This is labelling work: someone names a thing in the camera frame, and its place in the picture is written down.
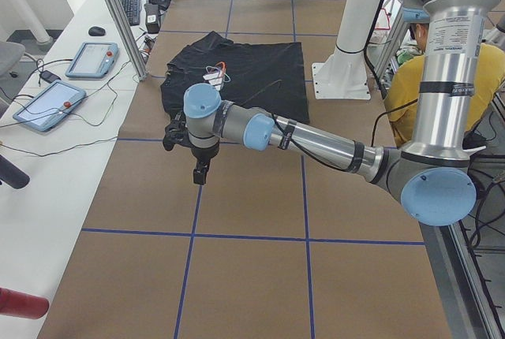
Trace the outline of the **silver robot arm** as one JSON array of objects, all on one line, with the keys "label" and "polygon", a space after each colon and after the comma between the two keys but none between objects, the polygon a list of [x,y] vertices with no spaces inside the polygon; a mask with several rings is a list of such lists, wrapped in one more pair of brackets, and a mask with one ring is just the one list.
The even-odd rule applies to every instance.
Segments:
[{"label": "silver robot arm", "polygon": [[367,146],[302,123],[222,99],[210,84],[189,87],[183,111],[193,155],[207,164],[221,139],[262,151],[300,151],[334,170],[361,175],[386,190],[411,217],[445,226],[468,215],[476,188],[463,139],[473,119],[475,75],[484,20],[500,0],[403,0],[406,21],[427,24],[424,68],[412,99],[387,93],[398,148]]}]

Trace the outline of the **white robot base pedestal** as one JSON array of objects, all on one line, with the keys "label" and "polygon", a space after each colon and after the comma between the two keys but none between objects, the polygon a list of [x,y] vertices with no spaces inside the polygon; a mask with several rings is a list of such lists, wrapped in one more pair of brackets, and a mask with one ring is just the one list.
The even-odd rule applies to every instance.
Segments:
[{"label": "white robot base pedestal", "polygon": [[382,1],[346,0],[333,54],[324,63],[312,64],[317,99],[370,99],[365,48]]}]

